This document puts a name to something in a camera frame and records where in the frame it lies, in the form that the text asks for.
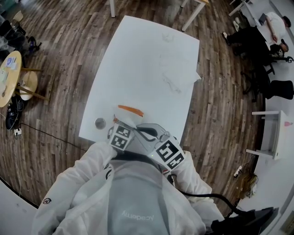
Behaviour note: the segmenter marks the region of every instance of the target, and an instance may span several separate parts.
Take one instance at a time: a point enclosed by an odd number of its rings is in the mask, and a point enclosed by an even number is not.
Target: black chair
[[[282,58],[272,58],[272,57],[268,57],[266,61],[263,61],[263,65],[264,66],[270,66],[271,68],[267,71],[267,74],[273,73],[275,75],[275,70],[273,68],[273,66],[271,65],[271,63],[276,63],[277,61],[285,61],[288,63],[292,63],[294,61],[294,59],[290,56],[288,57],[282,57]]]
[[[268,72],[263,66],[251,70],[250,73],[251,77],[243,72],[241,72],[241,75],[244,75],[246,80],[251,84],[246,91],[243,91],[243,94],[245,95],[253,90],[254,99],[252,99],[252,102],[256,102],[259,93],[262,93],[267,99],[270,99],[273,96],[280,96],[288,100],[293,99],[294,89],[292,81],[274,80],[270,82]]]
[[[10,23],[8,20],[5,20],[1,25],[0,25],[0,36],[4,36],[7,34],[10,30],[12,29]]]
[[[287,100],[292,100],[294,95],[293,82],[292,81],[277,81],[274,80],[270,85],[270,92],[268,93],[267,99],[273,96],[280,96]]]
[[[263,66],[258,66],[256,69],[251,70],[251,77],[243,72],[241,75],[246,77],[246,80],[250,82],[250,86],[247,90],[243,91],[243,94],[248,94],[251,90],[254,92],[254,99],[252,102],[256,102],[257,95],[259,93],[264,94],[266,97],[268,96],[268,92],[270,91],[270,79],[268,77],[268,72],[265,70]]]

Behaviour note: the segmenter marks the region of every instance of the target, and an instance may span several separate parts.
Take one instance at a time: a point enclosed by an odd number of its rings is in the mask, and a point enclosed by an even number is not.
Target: black pants
[[[242,44],[235,49],[237,54],[246,52],[255,61],[264,61],[268,57],[269,49],[266,45],[266,40],[257,27],[241,29],[239,32],[229,35],[227,39],[231,44]]]

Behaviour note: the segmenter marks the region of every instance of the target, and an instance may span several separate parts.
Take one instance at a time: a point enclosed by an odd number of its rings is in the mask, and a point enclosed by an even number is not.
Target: white table
[[[252,9],[252,6],[248,4],[247,2],[244,2],[245,7],[247,8],[251,18],[254,20],[254,23],[256,26],[261,26],[261,23],[259,22],[254,10]]]
[[[246,152],[256,154],[270,159],[277,160],[282,157],[279,154],[283,150],[283,143],[285,142],[287,116],[283,111],[265,111],[265,112],[252,112],[252,115],[265,115],[265,129],[261,149],[263,150],[249,150]],[[267,125],[268,122],[275,122],[274,125]]]
[[[184,0],[181,7],[183,8],[186,3],[188,2],[189,0]],[[190,18],[187,20],[187,22],[184,24],[184,26],[182,27],[182,31],[185,31],[188,26],[192,23],[192,21],[196,18],[196,16],[198,15],[198,13],[202,10],[202,8],[204,8],[204,6],[206,4],[208,4],[208,0],[195,0],[196,2],[198,2],[198,6],[195,8],[195,10],[193,11],[192,15],[190,16]]]
[[[248,2],[250,2],[250,3],[252,3],[252,4],[254,4],[255,3],[255,1],[256,0],[248,0]],[[246,0],[242,0],[242,2],[233,10],[233,11],[231,11],[230,12],[230,14],[229,14],[229,16],[231,17],[232,15],[234,15],[238,10],[240,10],[243,6],[244,6],[244,4],[246,3]]]
[[[110,3],[110,12],[111,12],[111,17],[115,17],[115,0],[109,0]]]
[[[99,66],[86,104],[79,136],[107,140],[114,108],[144,112],[144,123],[157,123],[182,138],[196,73],[199,41],[150,21],[125,16]],[[171,81],[189,83],[181,91]],[[94,122],[103,118],[106,127]]]

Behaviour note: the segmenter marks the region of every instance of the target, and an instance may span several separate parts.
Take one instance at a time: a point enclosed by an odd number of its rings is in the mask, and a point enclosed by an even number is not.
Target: power strip
[[[15,136],[19,136],[21,134],[22,134],[22,129],[21,128],[14,129],[14,135]]]
[[[237,169],[237,171],[234,173],[234,178],[237,178],[238,177],[238,175],[239,175],[239,173],[240,173],[241,170],[242,170],[242,166],[239,166],[238,169]]]

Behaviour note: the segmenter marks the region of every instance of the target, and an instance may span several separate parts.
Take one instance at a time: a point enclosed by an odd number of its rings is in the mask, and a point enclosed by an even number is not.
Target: table leg
[[[110,1],[110,12],[111,17],[115,17],[115,0],[109,0]]]
[[[232,15],[234,15],[238,10],[240,10],[242,7],[244,6],[244,3],[241,2],[241,4],[239,6],[237,6],[230,14],[229,16],[231,17]]]
[[[273,115],[279,114],[279,111],[263,111],[263,112],[251,112],[251,115]]]
[[[189,0],[184,0],[184,2],[182,3],[181,7],[184,7],[188,1]]]
[[[22,71],[37,71],[37,72],[41,72],[41,69],[36,69],[36,68],[22,68]]]
[[[273,159],[273,157],[274,157],[273,155],[269,154],[268,151],[260,151],[260,150],[253,151],[253,150],[250,150],[250,149],[246,149],[246,152],[251,153],[251,154],[255,154],[255,155],[258,155],[258,156],[269,157],[271,159]]]
[[[36,93],[34,93],[34,92],[32,92],[32,91],[30,91],[30,90],[28,90],[28,89],[25,89],[25,88],[23,88],[23,87],[21,87],[21,86],[17,86],[17,89],[20,89],[20,90],[22,90],[22,91],[25,91],[25,92],[27,92],[27,93],[33,95],[33,96],[38,97],[39,99],[43,99],[43,100],[45,100],[45,101],[49,101],[48,98],[43,97],[43,96],[41,96],[41,95],[39,95],[39,94],[36,94]]]
[[[201,9],[205,6],[205,3],[200,3],[195,11],[193,12],[193,14],[190,16],[190,18],[187,20],[187,22],[185,23],[185,25],[182,27],[182,31],[185,31],[188,26],[192,23],[193,19],[195,19],[195,17],[198,15],[198,13],[201,11]]]

